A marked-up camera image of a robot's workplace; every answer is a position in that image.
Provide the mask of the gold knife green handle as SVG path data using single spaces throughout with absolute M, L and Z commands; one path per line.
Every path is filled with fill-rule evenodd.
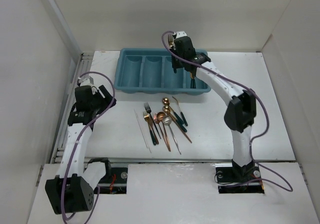
M 195 80 L 194 80 L 194 77 L 192 75 L 190 76 L 190 88 L 191 89 L 195 88 Z
M 195 88 L 196 88 L 196 80 L 195 80 L 195 77 L 194 77 L 193 75 L 191 76 L 190 87 L 191 87 L 192 89 L 195 89 Z

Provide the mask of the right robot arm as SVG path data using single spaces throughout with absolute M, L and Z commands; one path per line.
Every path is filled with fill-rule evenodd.
M 244 85 L 225 77 L 203 52 L 197 53 L 192 40 L 183 31 L 168 35 L 172 68 L 183 68 L 192 77 L 205 82 L 226 104 L 224 122 L 231 130 L 233 157 L 231 166 L 216 168 L 222 184 L 243 183 L 253 178 L 256 165 L 250 154 L 250 139 L 257 115 L 256 97 Z

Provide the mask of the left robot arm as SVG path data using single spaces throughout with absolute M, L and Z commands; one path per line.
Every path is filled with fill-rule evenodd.
M 98 182 L 107 182 L 112 176 L 107 160 L 95 160 L 85 166 L 85 154 L 97 117 L 117 100 L 104 85 L 80 85 L 74 92 L 62 161 L 55 177 L 45 183 L 47 197 L 57 215 L 90 211 Z

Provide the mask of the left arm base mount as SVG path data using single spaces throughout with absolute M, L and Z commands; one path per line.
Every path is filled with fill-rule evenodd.
M 87 162 L 85 171 L 93 164 L 103 164 L 104 166 L 105 174 L 97 183 L 97 185 L 100 186 L 101 194 L 122 195 L 127 193 L 129 174 L 127 164 L 110 162 L 107 157 L 96 157 Z

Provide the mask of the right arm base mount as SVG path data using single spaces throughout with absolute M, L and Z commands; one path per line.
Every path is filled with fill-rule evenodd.
M 231 166 L 218 166 L 215 168 L 214 180 L 218 184 L 219 194 L 264 194 L 264 186 L 260 180 L 260 169 L 255 166 L 244 177 L 233 172 Z

